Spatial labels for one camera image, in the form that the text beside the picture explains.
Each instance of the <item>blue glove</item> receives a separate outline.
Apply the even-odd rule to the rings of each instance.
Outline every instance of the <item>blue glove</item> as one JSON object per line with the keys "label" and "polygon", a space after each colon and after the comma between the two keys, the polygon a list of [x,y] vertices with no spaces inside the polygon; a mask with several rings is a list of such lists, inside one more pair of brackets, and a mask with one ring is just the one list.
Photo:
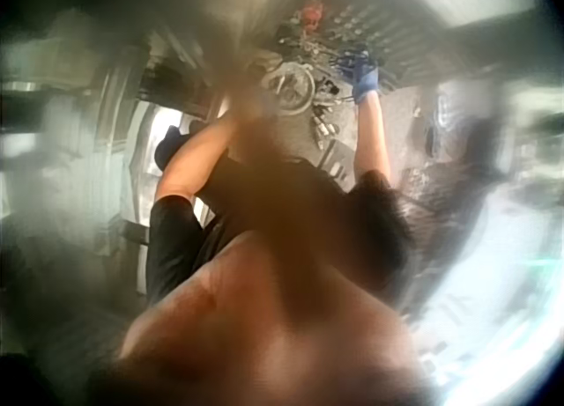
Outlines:
{"label": "blue glove", "polygon": [[360,104],[367,93],[378,91],[378,68],[366,50],[355,54],[346,53],[338,58],[334,65],[352,85],[355,104]]}

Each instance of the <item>forearm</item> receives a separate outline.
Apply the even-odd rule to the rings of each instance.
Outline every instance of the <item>forearm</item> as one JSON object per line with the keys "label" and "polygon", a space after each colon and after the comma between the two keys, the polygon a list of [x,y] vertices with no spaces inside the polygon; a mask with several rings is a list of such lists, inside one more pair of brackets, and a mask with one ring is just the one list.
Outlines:
{"label": "forearm", "polygon": [[390,159],[386,147],[382,108],[376,91],[369,92],[359,104],[359,137],[354,155],[354,174],[377,170],[390,180]]}
{"label": "forearm", "polygon": [[155,200],[170,195],[190,199],[200,191],[234,135],[230,114],[193,136],[172,157],[160,179]]}

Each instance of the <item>person's right arm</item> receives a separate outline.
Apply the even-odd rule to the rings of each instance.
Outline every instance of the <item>person's right arm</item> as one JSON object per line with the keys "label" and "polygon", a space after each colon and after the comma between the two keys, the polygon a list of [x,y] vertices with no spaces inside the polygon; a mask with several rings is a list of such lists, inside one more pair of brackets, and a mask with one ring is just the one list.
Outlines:
{"label": "person's right arm", "polygon": [[368,92],[359,103],[359,137],[354,154],[357,181],[363,174],[373,170],[390,181],[390,159],[377,91]]}

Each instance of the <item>red object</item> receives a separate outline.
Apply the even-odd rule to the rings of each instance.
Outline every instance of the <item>red object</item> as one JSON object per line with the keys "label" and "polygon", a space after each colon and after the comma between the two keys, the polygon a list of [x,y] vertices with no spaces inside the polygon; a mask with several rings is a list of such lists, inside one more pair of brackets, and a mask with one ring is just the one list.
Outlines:
{"label": "red object", "polygon": [[310,0],[301,10],[301,23],[306,32],[317,30],[323,17],[323,3],[320,0]]}

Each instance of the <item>gloved hand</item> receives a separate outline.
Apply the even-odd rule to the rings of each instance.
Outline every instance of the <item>gloved hand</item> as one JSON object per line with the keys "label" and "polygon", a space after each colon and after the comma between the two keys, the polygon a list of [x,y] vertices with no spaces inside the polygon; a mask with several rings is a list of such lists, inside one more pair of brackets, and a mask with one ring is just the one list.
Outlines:
{"label": "gloved hand", "polygon": [[378,91],[378,67],[366,50],[346,53],[334,64],[345,80],[352,85],[355,104],[360,104],[367,93]]}

